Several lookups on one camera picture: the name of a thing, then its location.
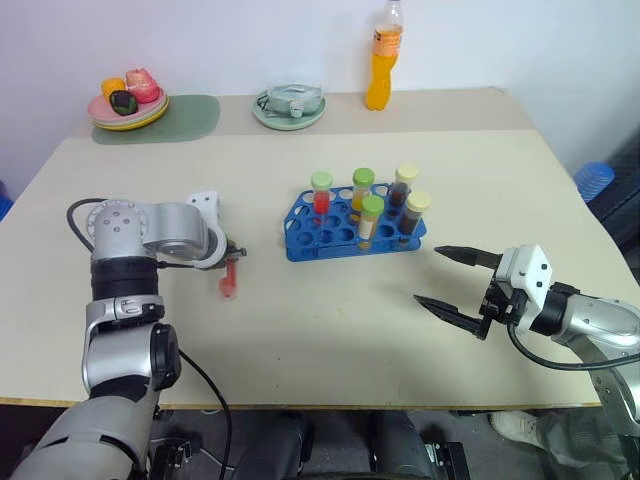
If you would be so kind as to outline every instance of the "yellow cap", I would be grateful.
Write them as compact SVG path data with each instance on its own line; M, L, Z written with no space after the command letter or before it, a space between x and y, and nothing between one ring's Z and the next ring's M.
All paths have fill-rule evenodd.
M431 195L425 192L411 192L407 197L407 208L412 212L423 213L431 206Z
M411 163L403 163L396 169L396 180L410 184L418 176L418 167Z

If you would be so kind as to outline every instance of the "green placemat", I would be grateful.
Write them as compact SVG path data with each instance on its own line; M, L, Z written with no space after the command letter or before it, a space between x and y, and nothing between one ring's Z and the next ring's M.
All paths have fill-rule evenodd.
M211 133L220 119L220 104L209 95L176 95L167 112L149 125L126 132L93 127L91 138L102 145L186 142Z

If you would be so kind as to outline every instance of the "test tube rack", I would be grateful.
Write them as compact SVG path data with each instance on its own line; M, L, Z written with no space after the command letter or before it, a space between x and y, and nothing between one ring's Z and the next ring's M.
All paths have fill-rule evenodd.
M387 193L391 184L377 183L371 187L372 195L385 200L385 210L380 216L378 228L370 240L358 237L358 225L351 220L353 187L335 187L330 190L329 213L318 215L313 210L313 191L302 192L284 220L284 239L287 258L292 262L321 260L325 258L355 257L380 253L407 252L420 248L420 237L427 233L421 219L411 235L398 231L398 212L388 205ZM369 242L370 248L361 249L361 242Z

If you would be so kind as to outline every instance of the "black cable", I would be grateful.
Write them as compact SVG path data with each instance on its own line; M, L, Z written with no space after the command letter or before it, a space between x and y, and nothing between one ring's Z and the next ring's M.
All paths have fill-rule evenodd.
M209 377L209 375L207 375L206 372L202 368L200 368L200 365L194 362L191 359L191 357L189 357L189 355L184 353L182 350L180 350L180 356L189 365L191 365L191 367L193 367L193 369L196 372L198 372L202 378L204 378L207 384L209 384L209 387L211 387L211 390L213 390L213 393L215 393L216 397L218 397L218 400L220 401L220 405L222 405L222 409L224 410L224 416L227 424L227 441L224 447L224 455L222 457L222 466L220 467L220 475L218 476L218 480L224 480L224 474L226 473L227 467L229 466L229 452L231 451L231 433L232 433L231 428L232 427L231 427L231 411L229 410L229 405L227 405L226 400L222 396L222 393L220 393L220 390L218 390L218 387L216 387L216 384L213 382L213 380L211 380L211 377Z
M551 368L553 370L565 370L565 371L573 371L573 372L590 372L592 370L604 370L607 368L621 367L623 365L628 365L630 363L634 363L640 361L640 353L636 353L635 355L629 355L628 357L616 358L614 360L605 360L602 362L591 362L591 363L560 363L560 362L552 362L551 360L546 360L542 357L537 356L531 350L527 349L516 335L516 325L514 323L510 323L507 326L507 332L509 333L509 339L513 346L518 349L520 353L522 353L525 357L527 357L532 362L537 363L538 365L542 365L543 367Z
M87 240L84 235L82 235L82 232L76 225L76 221L73 219L73 213L78 207L81 207L82 205L86 205L88 203L100 203L104 202L105 200L106 198L83 198L82 200L78 200L77 202L72 203L69 208L67 208L67 223L69 224L69 228L74 233L74 235L78 237L78 240L80 240L90 252L93 252L93 245L89 240Z
M158 268L196 268L193 265L187 265L186 263L171 263L161 260L157 263Z

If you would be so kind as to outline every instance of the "green cap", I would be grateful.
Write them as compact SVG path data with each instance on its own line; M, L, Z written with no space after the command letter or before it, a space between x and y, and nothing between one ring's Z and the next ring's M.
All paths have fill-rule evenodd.
M367 195L362 199L362 213L378 216L384 211L384 200L377 195Z
M311 175L311 186L314 190L329 190L333 185L333 178L329 172L318 171Z
M353 184L357 187L370 187L375 175L370 168L356 168L353 172Z

